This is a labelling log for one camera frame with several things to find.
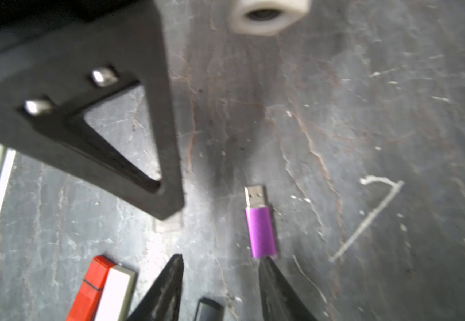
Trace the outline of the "clear usb cap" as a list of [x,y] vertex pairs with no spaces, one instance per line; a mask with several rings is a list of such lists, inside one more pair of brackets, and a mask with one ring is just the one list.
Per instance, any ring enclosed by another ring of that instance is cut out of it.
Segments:
[[180,231],[183,228],[183,212],[177,211],[169,218],[164,220],[155,219],[153,230],[156,233],[168,233]]

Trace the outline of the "red usb drive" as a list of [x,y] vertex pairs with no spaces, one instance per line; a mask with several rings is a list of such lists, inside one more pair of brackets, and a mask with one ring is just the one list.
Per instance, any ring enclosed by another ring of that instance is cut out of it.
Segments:
[[93,320],[108,273],[115,263],[104,255],[93,257],[66,318],[67,321]]

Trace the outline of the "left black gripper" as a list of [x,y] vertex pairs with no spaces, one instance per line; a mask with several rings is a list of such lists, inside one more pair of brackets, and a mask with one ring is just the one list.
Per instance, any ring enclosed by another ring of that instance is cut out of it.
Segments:
[[[85,120],[144,87],[162,176]],[[184,207],[162,18],[154,1],[0,1],[0,144],[164,220]]]

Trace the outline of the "white usb drive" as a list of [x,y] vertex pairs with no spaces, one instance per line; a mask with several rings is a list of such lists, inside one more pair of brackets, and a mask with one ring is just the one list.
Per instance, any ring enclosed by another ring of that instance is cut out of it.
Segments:
[[109,270],[94,321],[127,319],[136,278],[136,272],[120,265]]

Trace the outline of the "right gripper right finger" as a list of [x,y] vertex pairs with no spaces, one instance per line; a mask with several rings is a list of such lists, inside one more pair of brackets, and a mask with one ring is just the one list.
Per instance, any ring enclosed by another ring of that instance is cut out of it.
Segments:
[[259,262],[259,288],[263,320],[317,320],[270,257]]

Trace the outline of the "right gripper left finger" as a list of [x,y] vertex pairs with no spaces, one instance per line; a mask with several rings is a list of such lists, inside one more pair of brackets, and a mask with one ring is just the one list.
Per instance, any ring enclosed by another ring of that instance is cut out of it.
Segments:
[[126,320],[178,320],[183,291],[183,274],[183,256],[175,254]]

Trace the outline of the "black usb drive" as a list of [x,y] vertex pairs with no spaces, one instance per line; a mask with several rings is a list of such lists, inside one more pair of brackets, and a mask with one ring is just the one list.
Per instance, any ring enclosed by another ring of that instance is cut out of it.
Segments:
[[222,321],[224,307],[210,298],[201,298],[197,304],[194,321]]

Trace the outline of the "purple usb drive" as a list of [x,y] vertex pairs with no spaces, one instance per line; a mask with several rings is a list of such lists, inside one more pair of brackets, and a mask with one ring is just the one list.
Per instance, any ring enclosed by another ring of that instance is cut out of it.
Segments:
[[261,185],[245,187],[246,219],[252,257],[256,259],[277,255],[271,221],[271,210]]

